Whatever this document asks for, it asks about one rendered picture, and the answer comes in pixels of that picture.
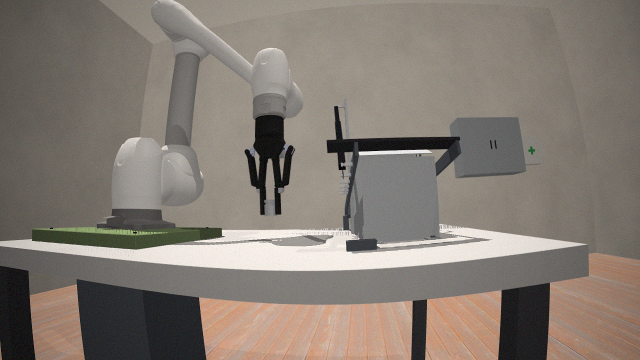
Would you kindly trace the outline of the grey cylinder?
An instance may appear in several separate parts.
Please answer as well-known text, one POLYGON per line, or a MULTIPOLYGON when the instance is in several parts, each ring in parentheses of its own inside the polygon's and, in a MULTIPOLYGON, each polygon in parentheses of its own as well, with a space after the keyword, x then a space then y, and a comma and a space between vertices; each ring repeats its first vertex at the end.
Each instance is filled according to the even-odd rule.
POLYGON ((275 199, 264 200, 264 216, 274 216, 275 214, 275 199))

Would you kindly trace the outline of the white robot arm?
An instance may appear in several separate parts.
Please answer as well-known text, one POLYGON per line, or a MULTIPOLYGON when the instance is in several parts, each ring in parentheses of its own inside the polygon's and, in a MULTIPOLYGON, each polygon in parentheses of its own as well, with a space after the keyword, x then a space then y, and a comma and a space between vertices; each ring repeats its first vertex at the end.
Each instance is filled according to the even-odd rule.
POLYGON ((170 38, 175 59, 165 145, 161 148, 149 137, 131 137, 119 148, 112 173, 112 214, 97 223, 99 229, 176 228, 162 219, 162 205, 182 207, 201 196, 204 178, 191 137, 199 64, 208 55, 251 85, 254 120, 292 118, 304 105, 279 48, 259 51, 252 65, 174 0, 154 2, 151 15, 170 38))

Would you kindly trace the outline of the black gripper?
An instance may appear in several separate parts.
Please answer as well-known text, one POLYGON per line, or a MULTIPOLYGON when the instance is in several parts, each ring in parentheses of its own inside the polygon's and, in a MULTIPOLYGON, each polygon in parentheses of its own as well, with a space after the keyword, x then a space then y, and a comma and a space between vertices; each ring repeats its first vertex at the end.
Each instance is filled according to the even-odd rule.
POLYGON ((265 215, 266 167, 271 158, 274 174, 275 215, 281 215, 281 193, 290 184, 291 158, 295 152, 284 140, 284 118, 278 115, 262 115, 255 119, 254 144, 246 149, 251 186, 260 194, 260 215, 265 215), (285 161, 281 178, 280 158, 285 148, 285 161), (256 168, 255 151, 259 154, 259 173, 256 168))

